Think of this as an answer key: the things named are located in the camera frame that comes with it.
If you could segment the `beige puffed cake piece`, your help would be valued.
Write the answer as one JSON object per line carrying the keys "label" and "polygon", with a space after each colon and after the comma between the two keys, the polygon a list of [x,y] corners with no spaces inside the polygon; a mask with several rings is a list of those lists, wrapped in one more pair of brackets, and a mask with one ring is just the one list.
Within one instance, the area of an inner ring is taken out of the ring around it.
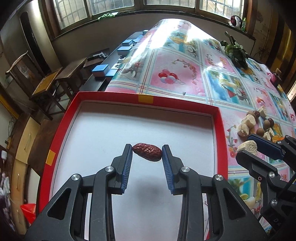
{"label": "beige puffed cake piece", "polygon": [[242,150],[248,151],[251,154],[256,156],[257,155],[257,144],[253,140],[245,141],[238,146],[237,152],[242,151]]}

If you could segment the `dried red jujube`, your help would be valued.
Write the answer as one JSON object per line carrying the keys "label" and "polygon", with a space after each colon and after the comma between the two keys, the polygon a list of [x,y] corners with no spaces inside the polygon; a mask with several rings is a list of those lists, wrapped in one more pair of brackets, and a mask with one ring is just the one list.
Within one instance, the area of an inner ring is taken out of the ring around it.
{"label": "dried red jujube", "polygon": [[132,146],[132,150],[138,156],[151,162],[157,162],[162,158],[162,150],[155,145],[138,143]]}

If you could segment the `brown longan fruit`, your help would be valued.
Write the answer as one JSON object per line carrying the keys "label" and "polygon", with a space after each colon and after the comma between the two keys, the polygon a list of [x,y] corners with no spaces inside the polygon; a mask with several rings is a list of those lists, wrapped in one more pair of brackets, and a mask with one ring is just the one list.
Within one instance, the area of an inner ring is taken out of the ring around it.
{"label": "brown longan fruit", "polygon": [[257,134],[258,136],[263,137],[263,136],[264,136],[264,133],[265,133],[265,130],[264,130],[263,128],[258,128],[258,129],[256,130],[256,134]]}

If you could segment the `dark red jujube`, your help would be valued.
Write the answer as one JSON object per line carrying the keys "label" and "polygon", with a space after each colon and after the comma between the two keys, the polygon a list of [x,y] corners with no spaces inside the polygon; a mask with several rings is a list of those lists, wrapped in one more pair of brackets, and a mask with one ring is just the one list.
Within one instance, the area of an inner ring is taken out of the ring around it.
{"label": "dark red jujube", "polygon": [[274,126],[274,120],[272,118],[267,119],[270,123],[270,127],[272,128]]}

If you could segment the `beige puffed cake chunk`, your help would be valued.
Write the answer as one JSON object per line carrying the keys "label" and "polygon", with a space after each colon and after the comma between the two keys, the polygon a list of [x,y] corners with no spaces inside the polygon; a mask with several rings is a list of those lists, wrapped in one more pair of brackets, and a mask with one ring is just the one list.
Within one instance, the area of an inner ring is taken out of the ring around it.
{"label": "beige puffed cake chunk", "polygon": [[247,125],[248,128],[253,128],[256,125],[256,119],[253,115],[248,114],[242,119],[241,123]]}

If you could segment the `dark bottle with pink label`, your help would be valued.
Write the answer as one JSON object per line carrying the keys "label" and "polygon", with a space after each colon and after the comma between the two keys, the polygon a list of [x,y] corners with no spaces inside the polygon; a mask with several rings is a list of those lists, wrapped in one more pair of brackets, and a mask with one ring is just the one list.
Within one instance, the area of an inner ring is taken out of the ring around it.
{"label": "dark bottle with pink label", "polygon": [[281,71],[278,68],[276,68],[275,72],[272,73],[271,78],[270,78],[270,81],[275,88],[277,88],[277,86],[281,82],[280,76],[281,76]]}

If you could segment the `red cardboard tray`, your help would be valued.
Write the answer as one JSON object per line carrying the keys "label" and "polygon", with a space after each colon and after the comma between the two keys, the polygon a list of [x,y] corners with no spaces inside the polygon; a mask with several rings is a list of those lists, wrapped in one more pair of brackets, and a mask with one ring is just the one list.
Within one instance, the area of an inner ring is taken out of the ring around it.
{"label": "red cardboard tray", "polygon": [[183,197],[178,240],[202,240],[204,238],[202,195],[210,193],[205,184],[213,185],[214,181],[211,177],[199,175],[193,169],[184,166],[180,158],[172,155],[168,145],[159,148],[145,143],[126,144],[123,154],[114,158],[110,166],[86,177],[74,174],[53,197],[49,196],[62,142],[79,106],[86,100],[125,103],[134,107],[158,107],[160,110],[182,113],[208,114],[214,121],[215,137],[220,138],[224,133],[221,112],[215,106],[129,93],[78,93],[66,111],[49,149],[41,180],[39,203],[43,205],[43,210],[26,233],[25,239],[82,240],[87,196],[91,194],[90,239],[115,240],[111,197],[125,192],[132,156],[137,154],[151,162],[162,161],[170,192]]}

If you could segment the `wooden chair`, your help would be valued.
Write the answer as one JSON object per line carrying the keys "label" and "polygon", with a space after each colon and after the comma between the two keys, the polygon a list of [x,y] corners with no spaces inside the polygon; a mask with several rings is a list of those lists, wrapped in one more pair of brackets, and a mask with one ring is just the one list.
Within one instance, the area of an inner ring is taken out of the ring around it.
{"label": "wooden chair", "polygon": [[50,120],[53,115],[64,113],[66,109],[59,103],[65,92],[58,92],[57,81],[62,68],[45,75],[39,70],[29,52],[20,55],[6,71],[28,96],[29,100]]}

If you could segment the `red white helmet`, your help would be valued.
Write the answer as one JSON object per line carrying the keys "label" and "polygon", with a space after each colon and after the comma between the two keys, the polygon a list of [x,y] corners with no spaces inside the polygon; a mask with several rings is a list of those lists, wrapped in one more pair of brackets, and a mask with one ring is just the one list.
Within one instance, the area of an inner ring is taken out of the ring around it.
{"label": "red white helmet", "polygon": [[241,29],[242,27],[242,19],[238,15],[232,15],[228,23],[233,28]]}

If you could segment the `colourful plastic tablecloth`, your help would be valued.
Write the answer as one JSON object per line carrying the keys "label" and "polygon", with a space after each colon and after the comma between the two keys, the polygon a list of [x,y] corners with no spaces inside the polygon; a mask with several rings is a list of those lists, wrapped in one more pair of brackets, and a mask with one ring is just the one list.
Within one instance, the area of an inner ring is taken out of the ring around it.
{"label": "colourful plastic tablecloth", "polygon": [[[272,142],[295,136],[295,112],[283,89],[275,88],[271,71],[248,58],[248,69],[237,68],[220,42],[186,20],[164,19],[136,39],[128,56],[120,58],[108,92],[137,93],[194,101],[220,109],[228,179],[255,216],[260,216],[260,182],[236,162],[237,148],[247,133],[241,121],[256,119],[249,129],[265,130]],[[267,120],[272,118],[271,128]]]}

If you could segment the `blue box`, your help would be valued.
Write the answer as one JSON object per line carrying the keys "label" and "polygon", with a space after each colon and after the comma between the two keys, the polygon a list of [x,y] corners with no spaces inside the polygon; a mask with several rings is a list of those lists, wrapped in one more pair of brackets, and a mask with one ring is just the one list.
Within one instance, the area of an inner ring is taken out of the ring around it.
{"label": "blue box", "polygon": [[101,64],[101,65],[95,66],[92,69],[91,73],[95,78],[101,78],[101,77],[105,77],[109,72],[109,70],[110,70],[110,67],[108,64]]}

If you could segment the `tall silver air conditioner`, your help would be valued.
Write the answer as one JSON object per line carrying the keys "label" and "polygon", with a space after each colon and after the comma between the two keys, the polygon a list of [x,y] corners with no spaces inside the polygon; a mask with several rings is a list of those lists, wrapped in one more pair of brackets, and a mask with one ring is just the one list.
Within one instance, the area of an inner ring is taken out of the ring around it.
{"label": "tall silver air conditioner", "polygon": [[1,28],[4,55],[12,64],[27,52],[44,74],[61,67],[42,16],[41,1],[18,1]]}

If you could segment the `green cloth on sill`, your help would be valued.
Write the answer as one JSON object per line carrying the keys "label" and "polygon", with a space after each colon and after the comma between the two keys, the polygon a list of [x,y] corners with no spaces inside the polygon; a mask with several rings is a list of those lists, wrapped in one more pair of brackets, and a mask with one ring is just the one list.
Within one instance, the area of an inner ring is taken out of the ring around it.
{"label": "green cloth on sill", "polygon": [[113,12],[113,13],[105,13],[102,16],[98,17],[98,21],[104,20],[104,19],[110,19],[114,18],[115,16],[118,15],[118,12]]}

